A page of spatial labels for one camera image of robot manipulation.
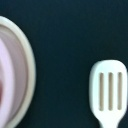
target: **dark green surface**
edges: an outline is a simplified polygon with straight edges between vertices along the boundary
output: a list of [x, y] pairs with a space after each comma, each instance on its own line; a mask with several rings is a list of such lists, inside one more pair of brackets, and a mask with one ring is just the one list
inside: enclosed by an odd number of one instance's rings
[[[37, 64], [36, 93], [17, 128], [99, 128], [89, 72], [102, 59], [128, 68], [128, 0], [0, 0], [0, 14], [27, 35]], [[128, 114], [119, 128], [127, 125]]]

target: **dark teal background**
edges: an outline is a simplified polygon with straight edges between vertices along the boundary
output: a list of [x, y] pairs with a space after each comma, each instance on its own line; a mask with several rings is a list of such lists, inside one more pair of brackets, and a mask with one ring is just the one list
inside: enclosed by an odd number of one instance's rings
[[[0, 0], [0, 15], [27, 35], [37, 65], [36, 92], [17, 128], [99, 128], [89, 72], [103, 59], [128, 68], [128, 0]], [[119, 128], [127, 125], [128, 114]]]

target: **spatula head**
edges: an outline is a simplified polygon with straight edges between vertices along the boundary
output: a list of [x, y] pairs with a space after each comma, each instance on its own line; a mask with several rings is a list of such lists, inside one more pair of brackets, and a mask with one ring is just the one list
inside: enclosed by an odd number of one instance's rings
[[104, 116], [123, 117], [127, 108], [127, 70], [117, 60], [97, 62], [90, 73], [90, 107], [101, 120]]

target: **white spatula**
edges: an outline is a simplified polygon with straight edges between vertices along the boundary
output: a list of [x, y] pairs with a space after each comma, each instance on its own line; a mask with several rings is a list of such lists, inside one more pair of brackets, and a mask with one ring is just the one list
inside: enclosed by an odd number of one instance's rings
[[117, 60], [97, 62], [90, 73], [90, 107], [101, 128], [117, 128], [127, 109], [127, 70]]

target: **slotted spatula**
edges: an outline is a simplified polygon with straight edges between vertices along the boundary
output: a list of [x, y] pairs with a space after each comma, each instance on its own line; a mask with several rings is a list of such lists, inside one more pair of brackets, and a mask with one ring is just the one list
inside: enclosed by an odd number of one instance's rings
[[127, 109], [127, 70], [117, 60], [97, 62], [90, 73], [90, 107], [101, 128], [117, 128]]

